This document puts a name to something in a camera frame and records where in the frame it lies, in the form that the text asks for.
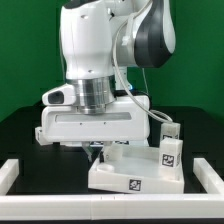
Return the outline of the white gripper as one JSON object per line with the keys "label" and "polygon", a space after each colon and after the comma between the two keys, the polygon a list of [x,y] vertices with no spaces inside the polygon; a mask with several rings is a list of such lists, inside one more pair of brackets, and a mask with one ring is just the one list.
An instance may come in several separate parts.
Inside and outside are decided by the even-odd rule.
{"label": "white gripper", "polygon": [[[148,115],[129,96],[120,96],[106,105],[104,113],[84,114],[78,110],[75,88],[64,84],[42,96],[45,105],[39,127],[39,143],[48,145],[82,143],[92,161],[94,141],[143,141],[150,134]],[[99,159],[110,159],[111,145],[104,145]]]}

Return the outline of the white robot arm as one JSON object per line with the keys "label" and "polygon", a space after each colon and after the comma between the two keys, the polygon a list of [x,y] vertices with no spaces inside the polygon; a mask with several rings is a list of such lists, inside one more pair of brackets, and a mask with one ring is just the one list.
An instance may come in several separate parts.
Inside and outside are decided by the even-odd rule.
{"label": "white robot arm", "polygon": [[61,8],[65,83],[42,96],[42,144],[90,144],[149,136],[150,101],[134,96],[120,69],[158,68],[175,50],[169,0],[70,0]]}

